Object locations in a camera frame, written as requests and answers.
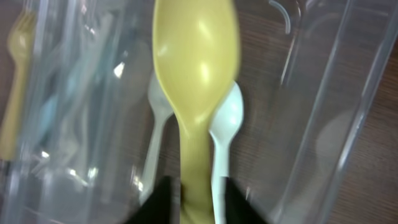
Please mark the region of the yellow plastic spoon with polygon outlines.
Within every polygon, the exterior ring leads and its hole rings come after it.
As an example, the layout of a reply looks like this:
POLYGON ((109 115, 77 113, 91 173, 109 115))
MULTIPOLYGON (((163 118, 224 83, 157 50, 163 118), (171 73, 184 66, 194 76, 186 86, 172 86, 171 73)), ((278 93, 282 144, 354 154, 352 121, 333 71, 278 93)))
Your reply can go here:
POLYGON ((157 78, 178 121, 180 222, 213 223, 208 128, 240 66, 234 2, 157 0, 152 49, 157 78))

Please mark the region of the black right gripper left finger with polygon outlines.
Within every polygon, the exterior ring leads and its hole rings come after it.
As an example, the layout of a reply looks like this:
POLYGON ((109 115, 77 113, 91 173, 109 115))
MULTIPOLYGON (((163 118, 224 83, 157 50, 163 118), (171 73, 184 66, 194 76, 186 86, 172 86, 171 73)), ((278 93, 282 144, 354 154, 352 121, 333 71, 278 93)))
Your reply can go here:
POLYGON ((172 178, 165 176, 124 224, 170 224, 172 211, 172 178))

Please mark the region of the white spoon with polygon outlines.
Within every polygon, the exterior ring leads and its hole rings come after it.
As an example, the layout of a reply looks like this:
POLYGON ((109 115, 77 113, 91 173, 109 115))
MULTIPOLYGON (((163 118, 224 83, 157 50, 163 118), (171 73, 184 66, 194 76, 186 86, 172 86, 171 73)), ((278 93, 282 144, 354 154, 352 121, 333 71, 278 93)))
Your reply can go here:
POLYGON ((174 113, 156 74, 152 75, 147 96, 154 115, 154 128, 142 173, 143 188, 139 196, 141 205, 149 198, 154 189, 164 126, 174 113))
POLYGON ((209 132, 214 143, 211 189, 215 223, 225 218, 225 178, 229 176, 229 149, 244 120, 244 101, 240 87, 234 83, 215 112, 209 132))

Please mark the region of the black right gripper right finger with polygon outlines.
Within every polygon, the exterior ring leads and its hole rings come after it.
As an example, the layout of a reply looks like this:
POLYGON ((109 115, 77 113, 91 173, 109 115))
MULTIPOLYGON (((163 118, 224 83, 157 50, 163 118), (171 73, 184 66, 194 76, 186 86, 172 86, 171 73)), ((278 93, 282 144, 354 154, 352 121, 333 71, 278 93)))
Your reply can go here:
POLYGON ((225 219, 226 224, 268 224, 244 198, 232 178, 225 178, 225 219))

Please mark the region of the yellow plastic fork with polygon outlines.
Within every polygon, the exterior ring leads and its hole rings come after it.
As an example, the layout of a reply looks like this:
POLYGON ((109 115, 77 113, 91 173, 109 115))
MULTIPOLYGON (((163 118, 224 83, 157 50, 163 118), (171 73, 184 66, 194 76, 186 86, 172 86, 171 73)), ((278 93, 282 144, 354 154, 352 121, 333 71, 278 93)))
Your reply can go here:
POLYGON ((14 62, 9 99, 1 123, 1 159, 13 160, 22 119, 25 86, 29 76, 36 15, 22 10, 7 38, 7 50, 14 62))

